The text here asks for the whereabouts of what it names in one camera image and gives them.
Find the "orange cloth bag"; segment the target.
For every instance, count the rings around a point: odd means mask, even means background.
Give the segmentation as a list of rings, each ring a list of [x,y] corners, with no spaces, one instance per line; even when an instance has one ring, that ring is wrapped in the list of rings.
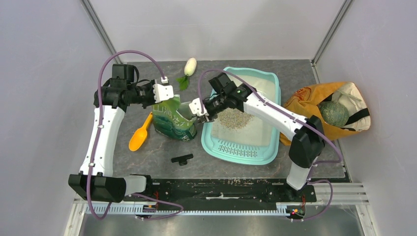
[[[347,123],[342,127],[324,121],[319,105],[323,102],[337,102],[349,112]],[[359,89],[353,82],[332,82],[315,84],[297,90],[284,104],[284,108],[310,118],[312,115],[322,120],[325,135],[335,141],[368,130],[371,117]]]

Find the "white toy radish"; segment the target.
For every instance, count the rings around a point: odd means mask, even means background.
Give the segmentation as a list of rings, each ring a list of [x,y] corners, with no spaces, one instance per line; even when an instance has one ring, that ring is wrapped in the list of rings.
[[[180,78],[177,78],[179,83],[180,91],[184,91],[188,88],[190,80],[189,78],[194,74],[197,67],[197,60],[195,58],[190,58],[184,67],[184,75]]]

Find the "black bag clip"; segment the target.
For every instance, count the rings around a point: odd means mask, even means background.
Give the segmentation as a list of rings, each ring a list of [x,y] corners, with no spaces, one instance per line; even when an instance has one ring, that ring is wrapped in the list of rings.
[[[171,162],[178,163],[179,166],[184,166],[184,165],[187,165],[187,160],[192,159],[192,158],[193,158],[193,154],[190,153],[187,155],[171,158]]]

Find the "green netted melon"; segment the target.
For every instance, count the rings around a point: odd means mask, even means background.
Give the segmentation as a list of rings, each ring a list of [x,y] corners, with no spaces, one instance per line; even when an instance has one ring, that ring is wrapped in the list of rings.
[[[332,126],[343,127],[350,115],[348,109],[338,102],[324,102],[319,106],[323,120]]]

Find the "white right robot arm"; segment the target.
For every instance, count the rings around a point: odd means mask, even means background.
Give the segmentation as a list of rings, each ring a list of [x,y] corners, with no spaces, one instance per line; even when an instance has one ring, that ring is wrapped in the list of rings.
[[[289,157],[292,161],[286,178],[284,195],[289,201],[297,201],[303,196],[313,162],[322,152],[327,141],[320,118],[307,118],[261,96],[255,88],[237,75],[240,86],[230,80],[231,72],[220,70],[220,74],[209,80],[215,90],[214,98],[199,95],[189,104],[193,116],[201,122],[212,122],[218,113],[231,108],[238,109],[260,118],[275,127],[291,141]]]

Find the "orange plastic scoop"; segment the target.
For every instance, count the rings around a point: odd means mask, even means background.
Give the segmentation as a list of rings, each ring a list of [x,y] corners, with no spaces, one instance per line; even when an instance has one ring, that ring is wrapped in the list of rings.
[[[130,151],[137,151],[145,142],[148,137],[148,129],[153,120],[153,112],[150,112],[147,116],[144,124],[142,127],[137,129],[135,133],[132,135],[128,147]]]

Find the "teal plastic litter box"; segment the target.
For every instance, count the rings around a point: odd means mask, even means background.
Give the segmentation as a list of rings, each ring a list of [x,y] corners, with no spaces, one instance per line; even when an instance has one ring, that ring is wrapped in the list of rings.
[[[274,73],[244,67],[226,67],[225,70],[241,77],[261,96],[281,103],[280,83]],[[216,119],[204,124],[201,143],[209,155],[221,160],[266,165],[278,154],[279,131],[255,116],[241,129],[228,129]]]

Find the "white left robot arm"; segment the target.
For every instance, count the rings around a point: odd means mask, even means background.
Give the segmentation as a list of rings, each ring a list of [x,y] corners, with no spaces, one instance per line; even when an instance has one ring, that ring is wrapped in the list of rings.
[[[119,203],[136,194],[148,201],[154,195],[149,175],[113,176],[113,157],[119,127],[130,104],[151,105],[153,81],[137,84],[139,71],[130,64],[113,64],[112,76],[94,93],[94,126],[84,162],[71,174],[69,186],[84,200]]]

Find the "grey litter granules pile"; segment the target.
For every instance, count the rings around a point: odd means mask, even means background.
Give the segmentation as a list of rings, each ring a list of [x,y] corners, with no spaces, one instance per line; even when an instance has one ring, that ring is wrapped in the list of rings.
[[[220,112],[217,116],[217,121],[228,129],[244,128],[252,119],[252,115],[230,108]]]

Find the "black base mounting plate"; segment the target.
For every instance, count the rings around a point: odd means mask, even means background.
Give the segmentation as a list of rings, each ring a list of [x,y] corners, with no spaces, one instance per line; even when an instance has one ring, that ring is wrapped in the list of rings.
[[[315,203],[312,185],[293,190],[283,178],[167,179],[154,178],[142,193],[167,201],[158,210],[273,210],[276,203]]]

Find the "green litter bag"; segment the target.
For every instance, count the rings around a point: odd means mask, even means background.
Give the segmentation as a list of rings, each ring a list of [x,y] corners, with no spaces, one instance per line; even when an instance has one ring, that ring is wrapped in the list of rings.
[[[152,106],[155,131],[169,138],[191,141],[197,135],[196,118],[189,110],[189,102],[181,102],[180,95]]]

